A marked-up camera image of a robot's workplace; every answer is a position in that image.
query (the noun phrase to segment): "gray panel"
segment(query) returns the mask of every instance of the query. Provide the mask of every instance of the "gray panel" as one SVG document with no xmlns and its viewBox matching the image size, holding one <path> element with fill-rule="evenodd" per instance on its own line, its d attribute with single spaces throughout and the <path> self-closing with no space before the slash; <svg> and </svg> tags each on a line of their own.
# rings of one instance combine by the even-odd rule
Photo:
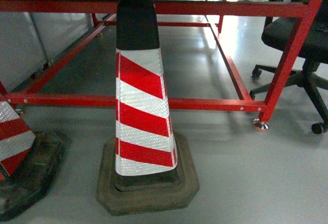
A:
<svg viewBox="0 0 328 224">
<path fill-rule="evenodd" d="M 47 59 L 54 59 L 91 27 L 88 14 L 33 13 L 32 18 Z"/>
<path fill-rule="evenodd" d="M 0 80 L 11 91 L 45 63 L 45 56 L 28 13 L 2 12 L 0 22 Z"/>
</svg>

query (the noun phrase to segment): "office chair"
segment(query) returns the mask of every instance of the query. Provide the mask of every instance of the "office chair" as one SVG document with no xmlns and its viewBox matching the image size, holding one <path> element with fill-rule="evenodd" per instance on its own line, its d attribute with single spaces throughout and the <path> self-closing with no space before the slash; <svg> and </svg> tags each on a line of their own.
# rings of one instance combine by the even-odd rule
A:
<svg viewBox="0 0 328 224">
<path fill-rule="evenodd" d="M 285 17 L 278 18 L 274 22 L 268 20 L 268 25 L 262 33 L 262 41 L 267 46 L 283 51 L 294 21 L 294 18 Z M 328 64 L 328 0 L 322 1 L 298 56 L 305 58 L 302 70 L 292 70 L 285 87 L 297 85 L 305 89 L 323 119 L 322 123 L 312 125 L 312 131 L 316 134 L 325 133 L 328 130 L 328 110 L 317 88 L 328 90 L 328 80 L 317 76 L 314 72 L 321 63 Z M 252 72 L 253 79 L 259 78 L 262 73 L 261 69 L 275 73 L 277 68 L 256 65 Z M 269 87 L 270 84 L 255 88 L 250 91 L 250 96 L 255 99 L 255 94 L 267 92 Z"/>
</svg>

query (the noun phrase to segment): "black rubber base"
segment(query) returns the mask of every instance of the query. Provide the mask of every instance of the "black rubber base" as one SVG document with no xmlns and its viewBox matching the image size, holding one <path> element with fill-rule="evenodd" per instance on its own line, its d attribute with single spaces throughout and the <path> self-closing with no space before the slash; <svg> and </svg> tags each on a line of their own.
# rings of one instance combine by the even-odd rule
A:
<svg viewBox="0 0 328 224">
<path fill-rule="evenodd" d="M 150 175 L 148 185 L 143 184 L 141 188 L 134 186 L 131 191 L 120 191 L 115 187 L 117 185 L 115 139 L 105 144 L 96 197 L 111 215 L 174 210 L 188 206 L 199 190 L 198 178 L 185 137 L 177 133 L 174 137 L 178 154 L 176 180 L 163 182 L 163 178 L 159 177 L 160 181 L 157 185 L 152 177 L 154 175 Z"/>
<path fill-rule="evenodd" d="M 43 198 L 57 172 L 63 142 L 53 133 L 36 133 L 32 149 L 10 180 L 0 181 L 0 221 L 19 216 Z"/>
</svg>

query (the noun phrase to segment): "epoxy floor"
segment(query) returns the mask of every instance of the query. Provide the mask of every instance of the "epoxy floor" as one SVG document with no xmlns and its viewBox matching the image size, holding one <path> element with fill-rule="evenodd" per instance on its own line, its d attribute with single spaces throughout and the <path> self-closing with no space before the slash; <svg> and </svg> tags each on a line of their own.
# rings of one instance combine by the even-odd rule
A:
<svg viewBox="0 0 328 224">
<path fill-rule="evenodd" d="M 228 50 L 249 90 L 273 76 L 263 72 L 252 81 L 254 65 L 277 65 L 281 56 L 261 42 L 263 23 L 263 17 L 224 18 Z M 114 95 L 115 28 L 103 34 L 43 92 Z M 159 36 L 169 97 L 237 98 L 208 28 L 161 27 Z M 327 67 L 318 74 L 327 76 Z M 56 131 L 67 152 L 49 194 L 10 224 L 328 223 L 328 134 L 311 132 L 321 119 L 301 88 L 284 90 L 265 133 L 251 126 L 256 113 L 171 110 L 173 129 L 189 142 L 200 190 L 185 209 L 123 217 L 110 216 L 95 199 L 103 145 L 115 136 L 115 110 L 24 109 L 27 124 Z"/>
</svg>

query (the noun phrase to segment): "white reflective stripe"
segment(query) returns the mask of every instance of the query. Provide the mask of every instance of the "white reflective stripe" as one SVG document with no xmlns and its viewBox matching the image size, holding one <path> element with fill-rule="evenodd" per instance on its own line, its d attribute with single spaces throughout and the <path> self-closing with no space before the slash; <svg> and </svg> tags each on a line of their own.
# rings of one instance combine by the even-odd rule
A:
<svg viewBox="0 0 328 224">
<path fill-rule="evenodd" d="M 116 85 L 116 90 L 118 91 L 116 97 L 122 103 L 162 118 L 169 117 L 167 97 L 164 99 L 155 97 L 123 82 L 119 78 L 116 79 Z"/>
<path fill-rule="evenodd" d="M 175 167 L 166 167 L 156 164 L 147 164 L 145 162 L 137 162 L 116 155 L 116 172 L 122 176 L 138 176 L 166 172 Z"/>
<path fill-rule="evenodd" d="M 138 51 L 118 50 L 118 52 L 129 60 L 133 61 L 134 63 L 144 67 L 145 69 L 157 75 L 163 75 L 163 65 L 160 48 Z"/>
<path fill-rule="evenodd" d="M 149 133 L 116 121 L 116 137 L 122 141 L 151 149 L 172 152 L 175 145 L 173 134 L 169 137 Z"/>
<path fill-rule="evenodd" d="M 0 141 L 0 161 L 26 151 L 32 147 L 35 135 L 27 131 Z"/>
<path fill-rule="evenodd" d="M 0 123 L 18 119 L 19 115 L 14 109 L 5 101 L 0 101 Z"/>
</svg>

